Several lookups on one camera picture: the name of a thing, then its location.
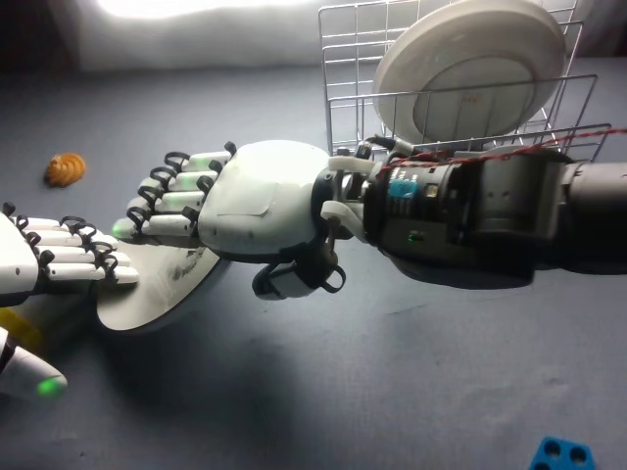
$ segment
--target white plate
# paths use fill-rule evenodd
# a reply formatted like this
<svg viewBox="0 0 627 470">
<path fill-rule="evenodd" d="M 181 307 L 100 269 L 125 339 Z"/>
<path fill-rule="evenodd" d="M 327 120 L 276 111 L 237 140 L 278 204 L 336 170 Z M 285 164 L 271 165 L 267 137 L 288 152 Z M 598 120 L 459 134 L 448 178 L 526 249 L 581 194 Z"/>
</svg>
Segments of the white plate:
<svg viewBox="0 0 627 470">
<path fill-rule="evenodd" d="M 381 60 L 374 93 L 427 91 L 560 77 L 565 43 L 555 19 L 527 0 L 465 0 L 422 18 Z M 385 125 L 410 142 L 501 135 L 534 116 L 556 81 L 377 98 Z"/>
<path fill-rule="evenodd" d="M 198 303 L 188 302 L 188 297 L 200 286 L 210 288 L 229 265 L 205 247 L 188 250 L 119 243 L 119 250 L 139 272 L 139 282 L 129 288 L 99 285 L 98 318 L 117 332 L 156 330 L 198 309 Z"/>
</svg>

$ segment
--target orange object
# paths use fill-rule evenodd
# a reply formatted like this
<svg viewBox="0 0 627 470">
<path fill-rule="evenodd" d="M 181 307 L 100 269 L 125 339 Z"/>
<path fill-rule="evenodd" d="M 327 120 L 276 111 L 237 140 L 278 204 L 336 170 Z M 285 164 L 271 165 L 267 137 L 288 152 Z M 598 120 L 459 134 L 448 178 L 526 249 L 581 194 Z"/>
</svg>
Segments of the orange object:
<svg viewBox="0 0 627 470">
<path fill-rule="evenodd" d="M 53 157 L 46 170 L 50 186 L 66 186 L 76 183 L 87 171 L 85 160 L 78 154 L 58 154 Z"/>
</svg>

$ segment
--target wire dish rack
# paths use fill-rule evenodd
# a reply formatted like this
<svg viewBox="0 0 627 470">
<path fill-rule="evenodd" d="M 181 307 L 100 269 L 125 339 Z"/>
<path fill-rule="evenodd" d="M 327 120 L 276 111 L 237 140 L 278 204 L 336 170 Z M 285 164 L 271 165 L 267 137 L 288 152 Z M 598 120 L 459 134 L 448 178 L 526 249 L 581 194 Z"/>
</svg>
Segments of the wire dish rack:
<svg viewBox="0 0 627 470">
<path fill-rule="evenodd" d="M 481 146 L 492 142 L 493 145 L 505 145 L 515 140 L 555 139 L 558 134 L 572 132 L 581 125 L 582 117 L 597 83 L 597 76 L 571 75 L 573 60 L 577 55 L 583 23 L 573 21 L 573 14 L 578 0 L 545 0 L 537 2 L 544 6 L 560 24 L 570 58 L 564 76 L 551 80 L 518 83 L 497 83 L 485 86 L 466 86 L 432 91 L 410 91 L 398 93 L 374 94 L 372 85 L 376 67 L 388 48 L 417 20 L 435 11 L 443 4 L 454 3 L 449 0 L 379 0 L 373 2 L 336 5 L 319 10 L 319 38 L 322 54 L 323 91 L 326 113 L 327 146 L 331 155 L 340 148 L 355 150 L 364 138 L 376 134 L 395 135 L 397 103 L 401 97 L 415 95 L 416 103 L 422 103 L 424 112 L 421 135 L 428 135 L 429 115 L 434 109 L 441 112 L 439 104 L 446 104 L 451 116 L 451 128 L 447 142 L 413 142 L 425 148 L 454 146 L 456 149 L 480 150 Z M 545 105 L 526 121 L 520 110 L 520 120 L 509 128 L 515 130 L 505 136 L 491 136 L 494 119 L 492 107 L 484 116 L 485 122 L 478 125 L 477 135 L 469 140 L 458 140 L 458 123 L 476 119 L 472 114 L 473 100 L 479 96 L 494 103 L 503 93 L 519 92 L 527 87 L 550 86 L 555 91 Z M 394 124 L 388 128 L 377 115 L 374 103 L 383 100 L 394 102 Z M 595 144 L 596 156 L 604 139 Z"/>
</svg>

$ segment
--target table surface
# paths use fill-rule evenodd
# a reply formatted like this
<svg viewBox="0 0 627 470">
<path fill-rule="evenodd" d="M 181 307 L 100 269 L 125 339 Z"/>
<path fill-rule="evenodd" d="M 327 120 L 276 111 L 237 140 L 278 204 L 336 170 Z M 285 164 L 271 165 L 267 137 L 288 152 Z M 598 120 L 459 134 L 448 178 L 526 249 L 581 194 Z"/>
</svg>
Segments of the table surface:
<svg viewBox="0 0 627 470">
<path fill-rule="evenodd" d="M 627 60 L 576 71 L 601 77 L 585 123 L 627 125 Z M 274 138 L 324 148 L 319 69 L 2 77 L 0 200 L 107 228 L 166 152 Z M 623 161 L 620 146 L 600 161 Z M 46 189 L 68 151 L 87 174 Z M 0 468 L 525 469 L 547 435 L 627 468 L 627 277 L 547 271 L 467 292 L 411 281 L 356 241 L 338 252 L 337 295 L 263 302 L 259 267 L 234 264 L 167 328 L 85 329 L 49 357 L 63 399 L 0 399 Z"/>
</svg>

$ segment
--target blue block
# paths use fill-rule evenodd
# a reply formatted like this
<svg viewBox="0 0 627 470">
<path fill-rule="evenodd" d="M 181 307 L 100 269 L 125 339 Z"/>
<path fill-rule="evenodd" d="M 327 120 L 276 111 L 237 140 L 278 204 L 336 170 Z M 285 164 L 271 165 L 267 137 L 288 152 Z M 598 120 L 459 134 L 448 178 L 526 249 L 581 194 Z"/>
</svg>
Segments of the blue block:
<svg viewBox="0 0 627 470">
<path fill-rule="evenodd" d="M 588 446 L 556 438 L 544 438 L 529 470 L 595 470 Z"/>
</svg>

